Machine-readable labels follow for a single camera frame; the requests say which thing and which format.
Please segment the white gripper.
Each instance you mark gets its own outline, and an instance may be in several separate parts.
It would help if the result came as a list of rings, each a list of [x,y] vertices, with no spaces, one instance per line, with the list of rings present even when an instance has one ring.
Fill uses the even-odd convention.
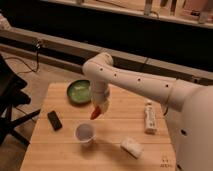
[[[106,99],[102,102],[98,102],[97,100],[92,100],[92,103],[93,103],[94,108],[96,106],[100,107],[101,114],[104,114],[108,110],[108,107],[109,107],[109,100],[108,99]]]

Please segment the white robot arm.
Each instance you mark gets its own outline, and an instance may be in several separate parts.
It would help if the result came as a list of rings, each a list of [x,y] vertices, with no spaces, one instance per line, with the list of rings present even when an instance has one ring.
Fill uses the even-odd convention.
[[[90,81],[93,118],[107,111],[111,84],[154,100],[182,114],[180,170],[213,171],[213,85],[119,69],[105,52],[87,60],[82,70]]]

